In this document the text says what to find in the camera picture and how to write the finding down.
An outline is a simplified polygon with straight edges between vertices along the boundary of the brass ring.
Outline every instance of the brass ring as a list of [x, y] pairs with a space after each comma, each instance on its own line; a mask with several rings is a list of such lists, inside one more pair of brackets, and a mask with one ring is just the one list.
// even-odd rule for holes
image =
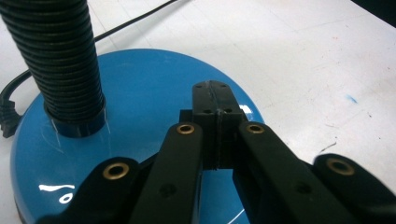
[[354, 175], [355, 169], [347, 162], [336, 158], [329, 158], [327, 166], [339, 175]]
[[123, 178], [129, 172], [129, 166], [123, 162], [109, 164], [103, 171], [103, 177], [108, 180]]
[[190, 134], [194, 132], [194, 126], [190, 124], [182, 124], [177, 127], [177, 132], [181, 134]]
[[247, 131], [250, 133], [264, 133], [264, 128], [257, 124], [250, 124], [247, 126]]

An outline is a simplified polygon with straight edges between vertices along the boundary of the round blue base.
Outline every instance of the round blue base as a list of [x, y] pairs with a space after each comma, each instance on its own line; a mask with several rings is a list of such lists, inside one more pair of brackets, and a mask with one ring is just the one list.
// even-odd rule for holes
[[[25, 113], [11, 153], [11, 176], [21, 216], [34, 223], [61, 213], [100, 162], [128, 157], [139, 162], [158, 152], [180, 109], [191, 109], [192, 86], [205, 80], [230, 85], [249, 120], [263, 122], [243, 90], [216, 68], [192, 57], [133, 49], [98, 57], [106, 97], [106, 125], [85, 138], [57, 134], [41, 95]], [[231, 170], [205, 171], [201, 223], [248, 223]]]

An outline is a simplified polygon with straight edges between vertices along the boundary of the power cord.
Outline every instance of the power cord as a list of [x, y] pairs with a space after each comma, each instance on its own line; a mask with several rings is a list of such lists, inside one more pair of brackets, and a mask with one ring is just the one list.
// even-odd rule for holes
[[[104, 32], [103, 34], [95, 37], [93, 40], [94, 42], [98, 42], [110, 35], [113, 35], [117, 31], [132, 25], [136, 23], [137, 21], [141, 21], [145, 19], [146, 17], [154, 14], [155, 12], [163, 9], [164, 7], [167, 7], [171, 5], [172, 3], [176, 2], [177, 0], [171, 0], [168, 1], [151, 11], [136, 17], [134, 19], [131, 19], [107, 32]], [[17, 131], [18, 125], [21, 120], [21, 115], [17, 113], [15, 110], [15, 102], [10, 101], [9, 98], [11, 97], [12, 93], [29, 77], [31, 77], [32, 74], [30, 73], [29, 70], [23, 72], [19, 76], [15, 77], [11, 82], [9, 82], [2, 90], [0, 93], [0, 126], [1, 126], [1, 131], [3, 131], [3, 137], [9, 138], [10, 136], [14, 135], [15, 132]]]

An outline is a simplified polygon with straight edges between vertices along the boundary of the white table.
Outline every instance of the white table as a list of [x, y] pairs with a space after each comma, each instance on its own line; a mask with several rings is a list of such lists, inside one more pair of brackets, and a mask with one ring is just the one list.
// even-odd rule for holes
[[[89, 1], [99, 35], [163, 3]], [[0, 89], [26, 65], [0, 21]], [[168, 49], [235, 80], [302, 160], [337, 153], [396, 192], [396, 29], [348, 0], [194, 0], [97, 43], [97, 53]], [[12, 95], [22, 113], [38, 95]], [[0, 220], [20, 223], [9, 176], [13, 138], [0, 138]]]

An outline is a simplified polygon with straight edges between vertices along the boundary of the black ribbed tube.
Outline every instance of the black ribbed tube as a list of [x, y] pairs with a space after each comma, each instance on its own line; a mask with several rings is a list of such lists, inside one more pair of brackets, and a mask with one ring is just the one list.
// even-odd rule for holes
[[105, 123], [96, 49], [86, 0], [1, 0], [57, 132], [83, 137]]

